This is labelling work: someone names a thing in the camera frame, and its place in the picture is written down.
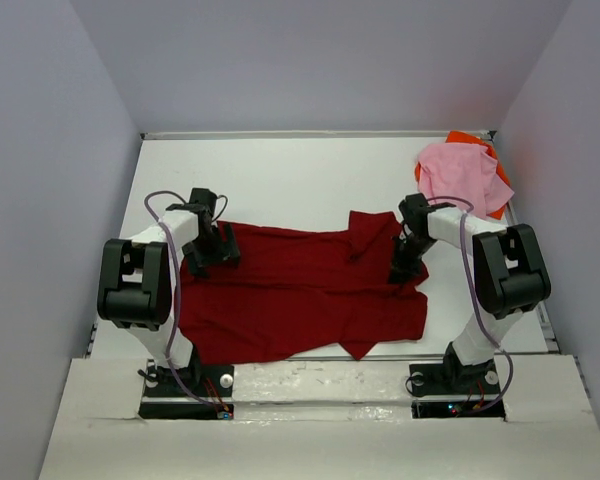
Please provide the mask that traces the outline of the dark red t shirt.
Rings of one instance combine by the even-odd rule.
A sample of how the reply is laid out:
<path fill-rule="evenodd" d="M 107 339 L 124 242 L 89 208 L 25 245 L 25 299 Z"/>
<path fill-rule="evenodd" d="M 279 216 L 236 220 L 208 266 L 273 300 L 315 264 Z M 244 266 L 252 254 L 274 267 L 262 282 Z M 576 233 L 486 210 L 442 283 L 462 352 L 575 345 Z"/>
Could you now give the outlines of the dark red t shirt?
<path fill-rule="evenodd" d="M 342 231 L 236 223 L 238 265 L 181 269 L 179 328 L 205 364 L 263 363 L 331 344 L 362 359 L 378 343 L 423 337 L 428 273 L 390 280 L 394 213 L 352 211 Z"/>

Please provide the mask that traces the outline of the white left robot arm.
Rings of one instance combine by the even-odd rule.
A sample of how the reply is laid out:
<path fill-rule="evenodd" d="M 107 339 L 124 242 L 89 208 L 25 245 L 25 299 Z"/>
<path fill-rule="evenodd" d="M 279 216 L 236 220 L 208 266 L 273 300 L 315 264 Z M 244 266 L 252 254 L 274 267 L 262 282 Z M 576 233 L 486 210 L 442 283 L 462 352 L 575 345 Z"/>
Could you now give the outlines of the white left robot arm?
<path fill-rule="evenodd" d="M 149 353 L 149 364 L 138 372 L 147 387 L 208 404 L 231 395 L 234 369 L 203 366 L 197 347 L 182 333 L 180 271 L 203 279 L 213 266 L 238 266 L 241 253 L 232 226 L 217 222 L 222 212 L 216 205 L 225 196 L 194 188 L 189 197 L 175 199 L 163 214 L 147 210 L 150 227 L 104 244 L 97 313 Z"/>

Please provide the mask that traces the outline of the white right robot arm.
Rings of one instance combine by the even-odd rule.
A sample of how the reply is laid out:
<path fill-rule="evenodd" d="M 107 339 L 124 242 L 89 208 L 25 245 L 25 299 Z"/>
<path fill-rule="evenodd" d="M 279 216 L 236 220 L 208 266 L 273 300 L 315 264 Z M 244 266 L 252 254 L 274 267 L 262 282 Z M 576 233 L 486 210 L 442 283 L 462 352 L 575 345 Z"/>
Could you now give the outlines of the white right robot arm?
<path fill-rule="evenodd" d="M 411 367 L 407 390 L 417 398 L 463 395 L 482 386 L 501 396 L 494 357 L 510 329 L 550 296 L 551 282 L 533 228 L 502 226 L 472 213 L 452 196 L 406 196 L 399 204 L 402 232 L 394 241 L 389 280 L 405 284 L 423 274 L 424 255 L 437 242 L 459 249 L 473 313 L 439 363 Z"/>

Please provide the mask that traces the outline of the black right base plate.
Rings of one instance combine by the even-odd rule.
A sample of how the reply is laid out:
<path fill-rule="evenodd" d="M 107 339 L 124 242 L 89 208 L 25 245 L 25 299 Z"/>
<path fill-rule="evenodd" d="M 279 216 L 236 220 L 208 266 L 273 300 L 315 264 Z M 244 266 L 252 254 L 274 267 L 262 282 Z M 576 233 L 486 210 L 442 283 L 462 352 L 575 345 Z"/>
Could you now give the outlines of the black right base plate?
<path fill-rule="evenodd" d="M 445 376 L 441 363 L 416 363 L 409 367 L 405 389 L 414 419 L 506 418 L 494 362 L 456 380 Z"/>

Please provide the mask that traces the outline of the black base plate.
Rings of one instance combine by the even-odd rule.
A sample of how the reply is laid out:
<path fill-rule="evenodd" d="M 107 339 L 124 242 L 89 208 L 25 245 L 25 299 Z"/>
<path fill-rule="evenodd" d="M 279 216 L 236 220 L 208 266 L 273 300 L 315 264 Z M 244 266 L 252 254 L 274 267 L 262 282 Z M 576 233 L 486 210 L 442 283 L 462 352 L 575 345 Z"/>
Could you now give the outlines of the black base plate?
<path fill-rule="evenodd" d="M 414 419 L 506 418 L 494 362 L 456 380 L 445 376 L 441 363 L 416 363 L 409 367 L 405 389 Z"/>
<path fill-rule="evenodd" d="M 196 379 L 187 371 L 177 380 L 169 369 L 149 362 L 138 374 L 144 381 L 138 415 L 145 420 L 233 420 L 232 365 L 201 367 Z"/>

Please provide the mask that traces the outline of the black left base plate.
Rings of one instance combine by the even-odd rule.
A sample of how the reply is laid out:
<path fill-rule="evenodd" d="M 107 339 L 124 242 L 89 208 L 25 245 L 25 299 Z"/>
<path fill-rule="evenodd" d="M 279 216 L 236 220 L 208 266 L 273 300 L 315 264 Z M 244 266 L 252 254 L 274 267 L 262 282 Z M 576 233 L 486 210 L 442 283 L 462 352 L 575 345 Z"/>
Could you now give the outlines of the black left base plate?
<path fill-rule="evenodd" d="M 196 379 L 187 371 L 177 380 L 169 369 L 149 362 L 138 374 L 144 381 L 138 415 L 145 420 L 233 420 L 232 365 L 201 367 Z"/>

